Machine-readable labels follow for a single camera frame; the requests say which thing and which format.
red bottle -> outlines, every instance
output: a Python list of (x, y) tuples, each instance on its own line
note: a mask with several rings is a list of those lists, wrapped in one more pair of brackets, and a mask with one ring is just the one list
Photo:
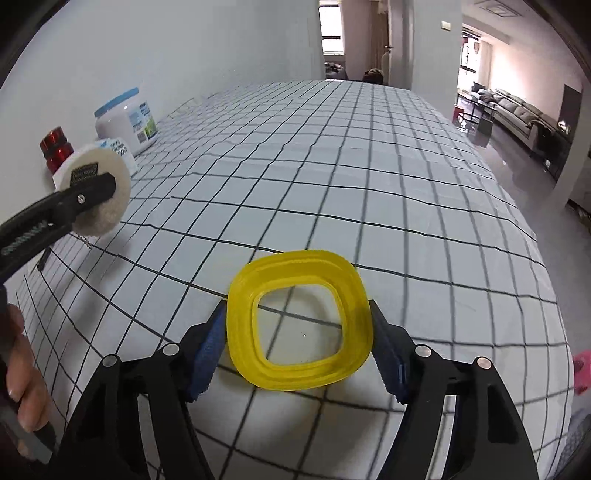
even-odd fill
[(61, 164), (74, 153), (74, 149), (64, 135), (61, 127), (51, 130), (41, 143), (39, 143), (43, 156), (45, 157), (47, 168), (53, 175), (60, 168)]

yellow container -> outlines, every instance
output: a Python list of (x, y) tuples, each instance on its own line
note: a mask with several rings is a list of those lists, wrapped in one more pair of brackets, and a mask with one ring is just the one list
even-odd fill
[[(272, 364), (259, 341), (259, 301), (270, 291), (310, 284), (328, 288), (335, 298), (343, 333), (341, 348), (307, 364)], [(374, 341), (369, 302), (359, 275), (343, 257), (321, 250), (270, 255), (246, 265), (230, 286), (227, 330), (234, 365), (250, 383), (266, 390), (306, 390), (338, 382), (363, 365)]]

jar label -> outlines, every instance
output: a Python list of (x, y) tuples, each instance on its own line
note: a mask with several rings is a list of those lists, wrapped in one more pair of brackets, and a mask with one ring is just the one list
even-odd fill
[(158, 133), (156, 122), (150, 113), (147, 102), (142, 103), (136, 110), (129, 114), (129, 121), (134, 127), (134, 133), (138, 136), (139, 143), (143, 143)]

metal pin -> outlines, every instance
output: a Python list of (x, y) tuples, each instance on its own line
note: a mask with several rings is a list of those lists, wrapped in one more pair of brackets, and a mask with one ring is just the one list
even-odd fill
[(476, 363), (484, 370), (489, 370), (492, 367), (492, 362), (485, 356), (481, 356), (478, 360), (476, 360)]
[(169, 343), (162, 349), (162, 353), (166, 356), (174, 356), (178, 353), (178, 345), (176, 343)]
[(427, 345), (419, 345), (415, 348), (414, 352), (423, 358), (429, 358), (432, 354), (431, 349)]
[(109, 368), (117, 363), (117, 357), (115, 355), (107, 355), (103, 358), (103, 366)]

grid pattern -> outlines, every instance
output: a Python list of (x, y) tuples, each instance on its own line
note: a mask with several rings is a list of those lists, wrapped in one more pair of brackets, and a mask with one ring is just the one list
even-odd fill
[[(436, 110), (390, 87), (273, 83), (190, 100), (159, 128), (137, 158), (121, 224), (90, 246), (62, 239), (17, 291), (58, 429), (103, 356), (139, 358), (179, 341), (256, 258), (327, 249), (416, 342), (494, 361), (540, 477), (549, 475), (573, 396), (556, 297), (521, 212)], [(340, 345), (333, 300), (318, 287), (265, 296), (258, 322), (276, 363)], [(376, 478), (404, 408), (371, 356), (342, 382), (280, 393), (248, 384), (225, 352), (190, 412), (220, 480), (349, 480)], [(453, 412), (448, 399), (429, 478), (441, 477)], [(142, 418), (151, 474), (163, 478)]]

